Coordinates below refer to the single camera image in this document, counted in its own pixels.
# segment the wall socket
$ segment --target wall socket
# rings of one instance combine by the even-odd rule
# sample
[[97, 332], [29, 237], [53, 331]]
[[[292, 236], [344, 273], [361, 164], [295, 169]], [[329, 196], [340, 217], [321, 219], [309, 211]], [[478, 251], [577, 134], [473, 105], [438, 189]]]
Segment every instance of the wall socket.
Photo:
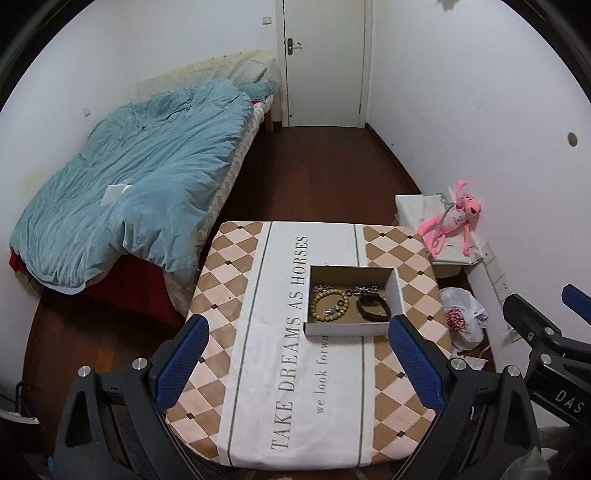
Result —
[[482, 261], [485, 263], [485, 265], [488, 265], [495, 259], [495, 254], [492, 252], [492, 248], [488, 242], [485, 243], [480, 250], [482, 251]]
[[[481, 250], [486, 274], [491, 281], [492, 287], [495, 289], [496, 298], [502, 306], [505, 299], [512, 294], [505, 277], [505, 272], [501, 268], [501, 263], [488, 242], [484, 244]], [[519, 333], [507, 323], [507, 333], [504, 342], [514, 343], [520, 339]]]

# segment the wooden bead bracelet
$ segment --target wooden bead bracelet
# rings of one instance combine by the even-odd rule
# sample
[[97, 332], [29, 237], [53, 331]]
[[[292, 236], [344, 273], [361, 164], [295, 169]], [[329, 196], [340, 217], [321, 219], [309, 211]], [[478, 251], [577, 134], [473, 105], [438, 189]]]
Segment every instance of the wooden bead bracelet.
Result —
[[[324, 297], [328, 297], [329, 295], [340, 295], [342, 300], [337, 302], [334, 311], [332, 309], [325, 309], [324, 316], [316, 313], [316, 305], [318, 304], [319, 300], [323, 299]], [[336, 319], [340, 319], [348, 308], [349, 299], [347, 298], [347, 294], [344, 291], [338, 290], [336, 288], [329, 288], [328, 290], [321, 291], [315, 295], [314, 299], [310, 303], [310, 314], [317, 322], [334, 322]]]

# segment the bed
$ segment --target bed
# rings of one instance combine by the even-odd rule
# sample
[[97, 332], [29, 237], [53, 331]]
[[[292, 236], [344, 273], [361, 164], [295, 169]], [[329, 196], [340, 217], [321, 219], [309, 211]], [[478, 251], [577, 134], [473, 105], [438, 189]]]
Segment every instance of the bed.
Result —
[[[41, 188], [11, 236], [11, 266], [181, 326], [203, 245], [273, 103], [269, 68], [248, 66], [256, 55], [138, 84], [140, 99], [154, 85], [164, 93], [109, 114]], [[170, 91], [171, 79], [180, 89]]]

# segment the stuffed toy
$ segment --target stuffed toy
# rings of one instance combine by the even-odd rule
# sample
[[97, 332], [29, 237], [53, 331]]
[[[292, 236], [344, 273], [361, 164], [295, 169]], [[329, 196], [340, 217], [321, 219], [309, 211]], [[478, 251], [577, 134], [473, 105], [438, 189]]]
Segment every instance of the stuffed toy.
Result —
[[443, 249], [447, 234], [461, 227], [464, 228], [464, 247], [462, 251], [466, 257], [470, 256], [470, 244], [472, 242], [470, 238], [470, 219], [480, 213], [482, 205], [471, 194], [462, 194], [462, 189], [465, 186], [465, 181], [458, 180], [456, 203], [452, 204], [445, 213], [423, 222], [418, 228], [418, 234], [423, 237], [425, 247], [427, 247], [434, 259]]

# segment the cardboard box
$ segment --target cardboard box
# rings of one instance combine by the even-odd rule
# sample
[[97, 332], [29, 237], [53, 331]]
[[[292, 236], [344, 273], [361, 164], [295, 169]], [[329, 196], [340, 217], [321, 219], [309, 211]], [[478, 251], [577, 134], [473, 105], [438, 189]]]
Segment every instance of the cardboard box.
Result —
[[[353, 287], [378, 286], [380, 296], [386, 298], [392, 317], [403, 314], [404, 300], [402, 289], [395, 268], [374, 267], [332, 267], [328, 265], [310, 265], [306, 275], [306, 321], [304, 322], [304, 334], [306, 336], [376, 336], [388, 335], [387, 322], [370, 322], [365, 320], [357, 308], [357, 297], [349, 297], [347, 312], [334, 322], [317, 322], [311, 316], [309, 304], [316, 295], [313, 291], [315, 285], [326, 285], [331, 288], [346, 291]], [[334, 308], [338, 296], [329, 296], [321, 299], [316, 311], [322, 313], [324, 308]], [[372, 313], [384, 314], [381, 306], [364, 306], [365, 310]]]

